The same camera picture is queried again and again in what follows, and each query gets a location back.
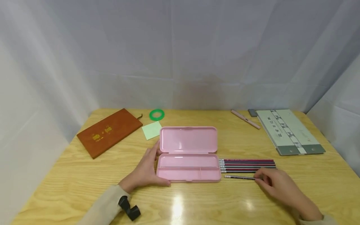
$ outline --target leather notebook cover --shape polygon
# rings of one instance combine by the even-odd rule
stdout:
[[[95,159],[142,125],[131,113],[122,109],[78,133],[77,137]]]

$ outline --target green sticky note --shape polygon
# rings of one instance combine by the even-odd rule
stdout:
[[[161,124],[159,121],[142,127],[146,140],[160,135]]]

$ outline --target pink pencil case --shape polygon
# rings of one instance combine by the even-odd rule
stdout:
[[[215,127],[163,127],[156,174],[171,182],[219,182]]]

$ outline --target wooden table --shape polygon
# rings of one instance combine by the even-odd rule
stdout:
[[[80,131],[116,111],[95,110]],[[129,111],[135,117],[143,113],[144,125],[151,123],[150,110]],[[241,113],[260,125],[247,111]],[[339,224],[360,221],[360,179],[305,114],[295,112],[326,153],[279,156],[263,128],[257,130],[230,111],[165,110],[165,114],[162,126],[216,127],[219,158],[272,158],[322,212],[332,215]],[[146,141],[138,129],[93,160],[75,137],[12,224],[76,224],[109,185],[118,183],[135,168],[146,148],[157,140]],[[141,217],[131,222],[120,213],[112,224],[294,224],[285,207],[248,180],[223,178],[219,183],[139,188],[131,204],[139,206]]]

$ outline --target pencil eraser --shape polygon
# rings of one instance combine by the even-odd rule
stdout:
[[[248,109],[251,117],[257,117],[257,112],[254,109]]]

